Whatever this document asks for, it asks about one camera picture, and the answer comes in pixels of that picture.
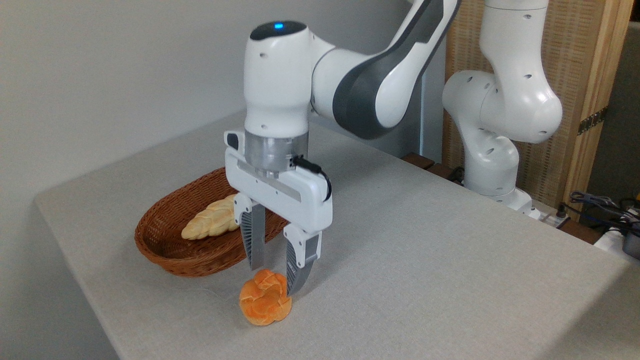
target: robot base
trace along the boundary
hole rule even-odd
[[[514,188],[511,192],[504,195],[485,196],[495,202],[499,202],[511,209],[521,212],[528,217],[536,220],[540,219],[540,211],[533,206],[531,196],[518,188]]]

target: wicker basket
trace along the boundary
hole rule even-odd
[[[186,224],[210,203],[236,193],[219,168],[163,197],[144,214],[135,232],[138,250],[171,274],[199,277],[222,271],[246,257],[240,230],[218,237],[185,240]],[[265,240],[273,239],[287,222],[266,211]]]

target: black connector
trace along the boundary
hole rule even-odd
[[[326,198],[324,199],[324,201],[329,200],[329,198],[331,197],[331,180],[329,180],[329,176],[325,174],[324,171],[322,171],[320,165],[314,164],[311,161],[304,159],[302,155],[296,156],[295,158],[291,159],[291,163],[298,167],[305,168],[314,174],[322,175],[324,177],[324,180],[326,181]]]
[[[558,206],[558,211],[556,212],[556,216],[559,218],[566,217],[566,209],[564,208],[563,204],[560,204],[560,206]]]

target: white wall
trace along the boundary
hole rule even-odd
[[[241,110],[244,43],[257,24],[298,19],[329,42],[373,53],[408,7],[0,3],[0,357],[115,358],[32,204],[38,192]]]

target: table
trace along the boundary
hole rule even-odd
[[[282,322],[254,327],[242,262],[166,273],[144,212],[223,166],[243,113],[53,188],[36,204],[122,359],[639,359],[640,270],[573,236],[311,125],[333,183],[322,257]],[[284,272],[285,238],[266,263]]]

